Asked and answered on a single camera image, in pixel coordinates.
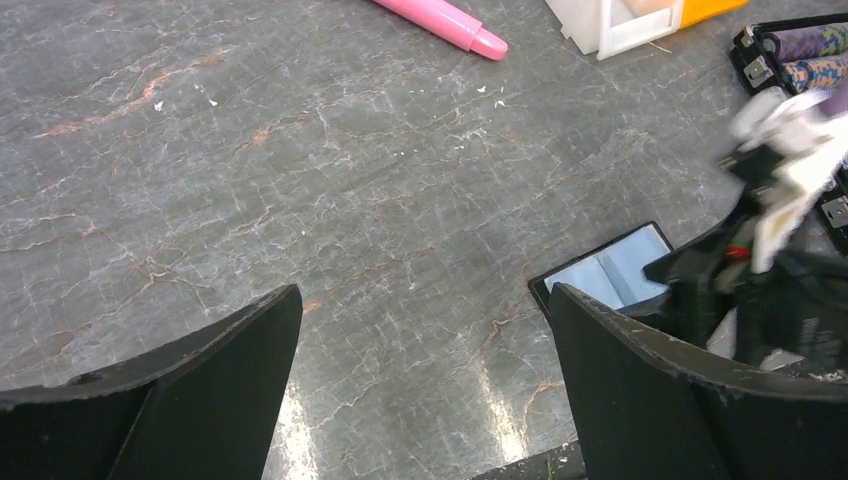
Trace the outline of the pink wand massager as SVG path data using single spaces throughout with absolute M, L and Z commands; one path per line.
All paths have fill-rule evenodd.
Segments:
M 503 60 L 506 41 L 482 22 L 443 0 L 376 0 L 376 3 L 458 48 L 489 60 Z

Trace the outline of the black leather card holder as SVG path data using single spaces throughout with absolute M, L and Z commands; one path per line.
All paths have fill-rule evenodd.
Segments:
M 671 251 L 672 245 L 659 225 L 646 222 L 530 279 L 528 288 L 545 317 L 550 316 L 548 302 L 557 283 L 575 287 L 618 310 L 668 290 L 647 279 L 643 269 Z

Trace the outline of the orange plastic bin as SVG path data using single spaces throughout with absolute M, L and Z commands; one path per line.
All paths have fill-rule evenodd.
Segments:
M 748 0 L 684 0 L 680 29 L 744 7 Z

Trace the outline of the poker chip row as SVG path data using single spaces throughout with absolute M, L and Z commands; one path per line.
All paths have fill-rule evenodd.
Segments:
M 797 93 L 833 88 L 847 78 L 847 55 L 791 61 L 785 63 L 783 69 L 789 85 Z
M 847 23 L 766 32 L 763 44 L 783 63 L 834 56 L 847 50 Z

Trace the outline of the top poker chip row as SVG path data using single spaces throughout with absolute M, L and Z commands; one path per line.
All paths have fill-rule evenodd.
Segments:
M 763 44 L 783 63 L 834 56 L 847 50 L 847 23 L 766 32 Z

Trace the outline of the white plastic bin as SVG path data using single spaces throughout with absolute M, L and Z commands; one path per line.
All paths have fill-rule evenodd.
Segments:
M 560 32 L 604 60 L 676 32 L 683 0 L 547 0 Z

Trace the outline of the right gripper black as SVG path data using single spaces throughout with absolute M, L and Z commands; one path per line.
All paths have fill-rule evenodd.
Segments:
M 776 350 L 800 357 L 801 372 L 847 378 L 847 262 L 788 248 L 766 273 L 753 270 L 750 214 L 732 213 L 643 272 L 667 286 L 644 323 L 707 347 L 734 314 L 732 359 L 759 367 Z

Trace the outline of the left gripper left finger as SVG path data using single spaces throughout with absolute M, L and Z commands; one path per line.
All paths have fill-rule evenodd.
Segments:
M 258 479 L 303 314 L 294 285 L 126 361 L 1 395 L 5 479 Z

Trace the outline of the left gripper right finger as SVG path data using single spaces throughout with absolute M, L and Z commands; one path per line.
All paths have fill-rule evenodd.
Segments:
M 565 284 L 549 325 L 591 479 L 843 479 L 847 388 L 714 355 Z

